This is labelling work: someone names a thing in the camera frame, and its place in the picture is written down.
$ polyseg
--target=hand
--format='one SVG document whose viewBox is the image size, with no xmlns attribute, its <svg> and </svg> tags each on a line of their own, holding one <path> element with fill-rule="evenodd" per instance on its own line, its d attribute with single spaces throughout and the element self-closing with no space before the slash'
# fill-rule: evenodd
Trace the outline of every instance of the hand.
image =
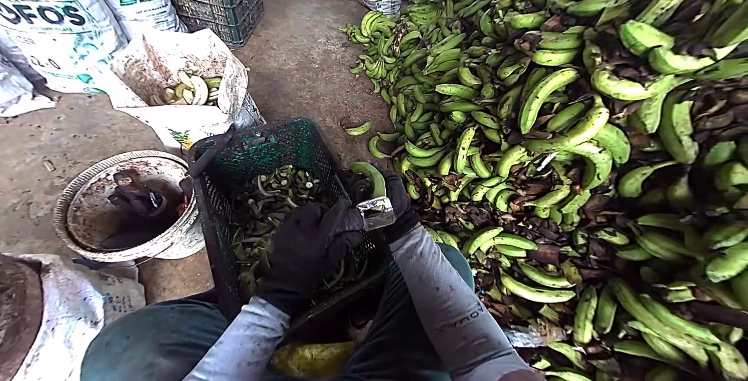
<svg viewBox="0 0 748 381">
<path fill-rule="evenodd" d="M 382 228 L 385 240 L 391 244 L 416 228 L 420 223 L 420 217 L 411 207 L 411 199 L 408 197 L 406 187 L 402 185 L 402 178 L 387 169 L 381 167 L 377 167 L 377 169 L 385 177 L 387 197 L 390 199 L 395 212 L 395 223 Z"/>
<path fill-rule="evenodd" d="M 330 210 L 322 204 L 294 209 L 270 237 L 270 270 L 257 296 L 292 315 L 309 298 L 326 272 L 348 251 L 344 236 L 332 237 L 350 201 L 341 198 Z"/>
</svg>

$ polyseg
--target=green pants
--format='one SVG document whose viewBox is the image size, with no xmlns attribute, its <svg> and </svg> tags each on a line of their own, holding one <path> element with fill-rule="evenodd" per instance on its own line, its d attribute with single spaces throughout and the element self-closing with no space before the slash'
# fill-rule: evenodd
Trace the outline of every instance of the green pants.
<svg viewBox="0 0 748 381">
<path fill-rule="evenodd" d="M 439 244 L 446 259 L 471 288 L 468 262 Z M 395 262 L 367 337 L 339 380 L 448 380 L 441 359 L 418 320 Z M 81 381 L 179 381 L 219 339 L 229 322 L 215 305 L 183 299 L 149 305 L 114 321 L 93 339 L 81 367 Z M 263 380 L 298 379 L 267 371 Z"/>
</svg>

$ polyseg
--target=dirty bucket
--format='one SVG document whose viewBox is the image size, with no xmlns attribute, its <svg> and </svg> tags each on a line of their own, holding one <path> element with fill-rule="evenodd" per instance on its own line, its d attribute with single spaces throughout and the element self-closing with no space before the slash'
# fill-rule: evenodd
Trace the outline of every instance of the dirty bucket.
<svg viewBox="0 0 748 381">
<path fill-rule="evenodd" d="M 176 260 L 200 251 L 205 245 L 195 197 L 178 220 L 164 233 L 135 247 L 107 250 L 98 247 L 122 219 L 107 197 L 115 190 L 112 177 L 131 171 L 150 189 L 161 192 L 168 201 L 179 201 L 179 182 L 187 163 L 177 156 L 157 150 L 136 150 L 118 154 L 86 169 L 73 179 L 55 204 L 52 214 L 55 232 L 72 251 L 93 261 L 118 263 L 141 257 Z"/>
</svg>

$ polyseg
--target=arm sleeve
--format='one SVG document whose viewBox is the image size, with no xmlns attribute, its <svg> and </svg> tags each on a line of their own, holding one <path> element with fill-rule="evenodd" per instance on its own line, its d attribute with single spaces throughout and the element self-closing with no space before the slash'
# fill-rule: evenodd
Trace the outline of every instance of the arm sleeve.
<svg viewBox="0 0 748 381">
<path fill-rule="evenodd" d="M 289 319 L 282 310 L 255 296 L 184 381 L 259 380 Z"/>
<path fill-rule="evenodd" d="M 528 370 L 506 335 L 422 226 L 390 244 L 418 318 L 453 379 Z"/>
</svg>

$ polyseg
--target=person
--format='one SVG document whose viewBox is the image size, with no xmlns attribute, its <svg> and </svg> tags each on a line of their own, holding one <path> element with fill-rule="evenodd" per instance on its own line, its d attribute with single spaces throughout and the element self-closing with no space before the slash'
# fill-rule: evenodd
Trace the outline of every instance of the person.
<svg viewBox="0 0 748 381">
<path fill-rule="evenodd" d="M 385 181 L 397 217 L 383 229 L 393 262 L 367 336 L 335 379 L 544 379 L 475 295 L 468 262 L 420 224 L 400 177 L 386 171 Z M 286 217 L 272 235 L 272 268 L 231 324 L 197 297 L 147 306 L 91 342 L 81 381 L 298 379 L 266 368 L 289 316 L 334 268 L 341 247 L 331 233 L 349 205 L 307 204 Z"/>
</svg>

